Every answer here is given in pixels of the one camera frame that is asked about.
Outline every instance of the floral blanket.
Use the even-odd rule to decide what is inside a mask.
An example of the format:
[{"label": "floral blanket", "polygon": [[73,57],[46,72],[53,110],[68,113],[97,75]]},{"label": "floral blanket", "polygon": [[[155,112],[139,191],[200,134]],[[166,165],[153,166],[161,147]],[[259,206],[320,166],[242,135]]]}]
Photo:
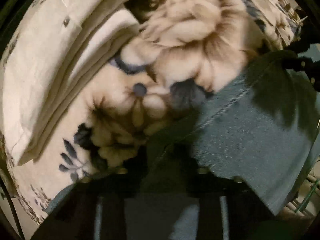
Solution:
[{"label": "floral blanket", "polygon": [[[151,8],[155,7],[156,1],[149,1]],[[202,62],[204,57],[199,55],[203,54],[197,48],[217,48],[215,46],[220,44],[204,43],[206,39],[203,37],[210,37],[218,27],[212,25],[211,18],[201,18],[201,15],[201,21],[196,21],[199,19],[196,18],[188,22],[196,26],[196,30],[201,30],[197,37],[180,35],[181,25],[178,30],[174,29],[180,24],[177,18],[165,19],[170,32],[162,29],[159,18],[167,17],[172,8],[175,12],[179,9],[183,19],[189,19],[190,15],[186,16],[186,13],[190,14],[192,10],[186,12],[185,7],[175,6],[186,2],[193,8],[192,1],[167,0],[157,7],[146,24],[141,26],[138,37],[110,59],[73,100],[38,158],[23,166],[15,166],[7,153],[8,169],[20,203],[38,224],[47,216],[45,209],[58,192],[77,181],[86,182],[90,175],[110,168],[118,173],[126,172],[121,166],[123,161],[135,157],[149,136],[179,119],[185,110],[213,96],[235,78],[252,58],[290,44],[300,24],[299,17],[286,0],[228,0],[234,2],[233,10],[228,10],[227,6],[222,9],[226,10],[226,14],[230,13],[230,18],[236,12],[236,16],[243,20],[241,23],[254,23],[248,32],[250,39],[244,38],[247,25],[239,24],[234,29],[236,35],[232,35],[232,42],[227,40],[219,47],[225,51],[229,47],[223,46],[231,46],[234,55],[239,56],[228,59],[228,64],[237,65],[235,70],[227,73],[230,78],[212,82],[219,74],[209,75],[207,66],[212,62],[222,65],[226,58],[215,58],[215,55],[205,60],[202,68],[196,68],[197,63],[194,66],[190,64],[192,69],[190,67],[188,73],[185,68],[177,67],[175,75],[171,68],[158,67],[170,65],[170,62],[161,59],[161,55],[177,60],[175,56],[179,54],[178,63],[183,63],[186,57],[193,62]],[[211,5],[219,4],[217,0],[209,1]],[[211,13],[217,11],[216,7],[208,8]],[[242,18],[245,12],[250,15],[249,18]],[[190,99],[187,103],[184,101],[186,97]]]}]

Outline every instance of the black cable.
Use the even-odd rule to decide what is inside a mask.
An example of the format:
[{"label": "black cable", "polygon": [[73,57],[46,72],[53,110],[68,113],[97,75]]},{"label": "black cable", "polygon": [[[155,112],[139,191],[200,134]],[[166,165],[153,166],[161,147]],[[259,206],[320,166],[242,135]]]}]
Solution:
[{"label": "black cable", "polygon": [[4,195],[5,197],[7,198],[7,201],[9,203],[9,206],[10,206],[10,209],[11,209],[11,212],[12,212],[12,215],[13,215],[13,218],[14,218],[14,222],[16,223],[16,226],[17,226],[17,229],[18,229],[18,233],[20,235],[20,238],[22,240],[26,240],[24,238],[24,234],[23,234],[23,231],[22,231],[22,228],[21,228],[21,225],[20,225],[20,222],[19,222],[19,218],[18,218],[18,215],[17,215],[17,212],[16,212],[16,209],[14,208],[14,204],[12,202],[12,199],[10,197],[10,194],[7,190],[7,188],[5,187],[5,184],[2,180],[2,178],[0,177],[0,187],[2,188],[3,192],[4,192]]}]

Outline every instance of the printed leaf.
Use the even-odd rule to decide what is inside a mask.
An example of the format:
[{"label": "printed leaf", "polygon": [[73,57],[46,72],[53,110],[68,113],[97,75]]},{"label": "printed leaf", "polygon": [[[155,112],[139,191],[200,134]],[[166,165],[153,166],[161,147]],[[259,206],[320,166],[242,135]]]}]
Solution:
[{"label": "printed leaf", "polygon": [[59,165],[59,171],[67,172],[68,170],[69,170],[69,169],[68,169],[66,166],[64,166],[64,165],[62,165],[62,164]]},{"label": "printed leaf", "polygon": [[66,155],[65,153],[61,153],[60,155],[67,164],[73,165],[73,161],[69,158],[68,155]]},{"label": "printed leaf", "polygon": [[79,175],[78,175],[78,173],[76,173],[76,171],[75,171],[75,172],[73,172],[73,173],[70,174],[70,178],[71,178],[71,180],[72,180],[73,182],[77,182],[77,181],[79,180]]},{"label": "printed leaf", "polygon": [[83,174],[83,176],[84,177],[89,177],[90,176],[90,174],[89,173],[87,173],[86,171],[84,171],[84,170],[82,170],[82,174]]},{"label": "printed leaf", "polygon": [[66,151],[68,152],[68,154],[70,155],[70,157],[73,159],[77,159],[78,156],[77,156],[76,150],[71,145],[71,143],[65,139],[63,139],[63,142],[64,142],[64,147],[65,147]]}]

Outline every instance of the beige cloth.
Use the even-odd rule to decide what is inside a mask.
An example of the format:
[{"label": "beige cloth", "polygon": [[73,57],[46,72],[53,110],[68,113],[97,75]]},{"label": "beige cloth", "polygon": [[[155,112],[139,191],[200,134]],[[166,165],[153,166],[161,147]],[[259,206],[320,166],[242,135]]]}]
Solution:
[{"label": "beige cloth", "polygon": [[45,0],[27,12],[1,61],[4,135],[15,163],[38,156],[74,96],[137,33],[137,21],[119,9],[124,1]]}]

